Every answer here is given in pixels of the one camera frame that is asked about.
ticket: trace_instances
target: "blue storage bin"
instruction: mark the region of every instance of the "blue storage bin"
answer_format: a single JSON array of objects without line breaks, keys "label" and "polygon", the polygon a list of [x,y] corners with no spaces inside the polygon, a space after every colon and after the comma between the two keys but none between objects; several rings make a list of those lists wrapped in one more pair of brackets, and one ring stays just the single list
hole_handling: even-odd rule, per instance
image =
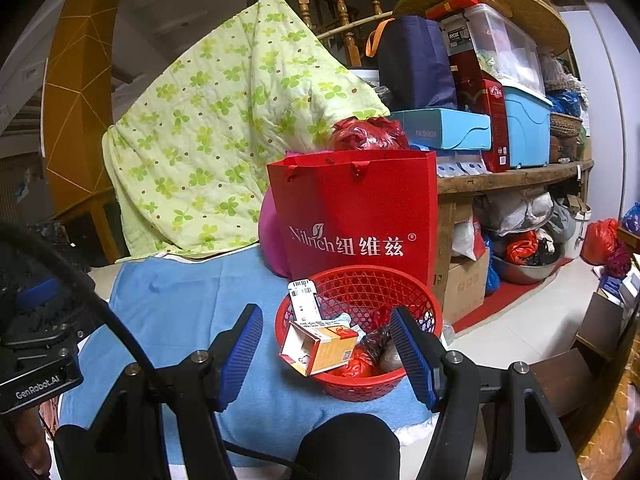
[{"label": "blue storage bin", "polygon": [[393,112],[389,118],[400,121],[410,144],[439,150],[491,148],[491,119],[488,115],[448,108],[425,108]]},{"label": "blue storage bin", "polygon": [[551,101],[517,84],[502,82],[512,168],[549,163]]}]

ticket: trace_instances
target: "orange bag handle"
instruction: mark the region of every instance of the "orange bag handle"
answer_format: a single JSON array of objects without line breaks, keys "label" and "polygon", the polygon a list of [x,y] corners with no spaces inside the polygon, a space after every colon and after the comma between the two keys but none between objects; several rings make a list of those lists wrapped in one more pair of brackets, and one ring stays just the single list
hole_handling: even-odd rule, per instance
[{"label": "orange bag handle", "polygon": [[378,44],[380,43],[380,38],[382,37],[382,32],[385,30],[386,24],[388,22],[392,22],[395,18],[387,18],[386,20],[382,20],[378,23],[376,30],[372,31],[367,38],[367,45],[365,46],[364,53],[367,57],[374,57],[376,52],[378,51]]}]

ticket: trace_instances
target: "orange pillar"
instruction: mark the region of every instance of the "orange pillar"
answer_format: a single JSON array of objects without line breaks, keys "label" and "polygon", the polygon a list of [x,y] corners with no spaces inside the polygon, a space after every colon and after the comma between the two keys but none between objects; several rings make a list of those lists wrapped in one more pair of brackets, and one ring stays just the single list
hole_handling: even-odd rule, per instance
[{"label": "orange pillar", "polygon": [[100,142],[112,123],[111,43],[118,1],[66,0],[56,26],[43,90],[42,131],[58,213],[111,187]]}]

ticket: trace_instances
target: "green floral blanket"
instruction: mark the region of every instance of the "green floral blanket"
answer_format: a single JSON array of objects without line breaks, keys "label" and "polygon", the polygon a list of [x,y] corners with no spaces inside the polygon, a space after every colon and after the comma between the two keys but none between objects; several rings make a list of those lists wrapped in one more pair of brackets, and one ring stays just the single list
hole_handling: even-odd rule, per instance
[{"label": "green floral blanket", "polygon": [[325,149],[332,125],[388,115],[284,0],[261,0],[180,56],[105,133],[133,257],[257,239],[265,165]]}]

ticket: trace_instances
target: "red carpet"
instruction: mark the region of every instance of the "red carpet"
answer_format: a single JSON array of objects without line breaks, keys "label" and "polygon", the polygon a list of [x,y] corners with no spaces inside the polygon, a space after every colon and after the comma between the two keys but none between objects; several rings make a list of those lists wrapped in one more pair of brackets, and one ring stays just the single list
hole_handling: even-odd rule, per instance
[{"label": "red carpet", "polygon": [[[569,262],[569,258],[563,258],[554,272],[558,272],[558,269]],[[500,312],[506,306],[516,301],[520,296],[526,294],[530,290],[533,290],[539,283],[533,285],[515,285],[514,283],[500,282],[500,287],[492,295],[484,298],[484,303],[476,308],[473,312],[467,314],[462,319],[459,319],[453,324],[453,330],[456,332],[462,332],[465,328],[469,328],[482,320],[485,320],[489,316]]]}]

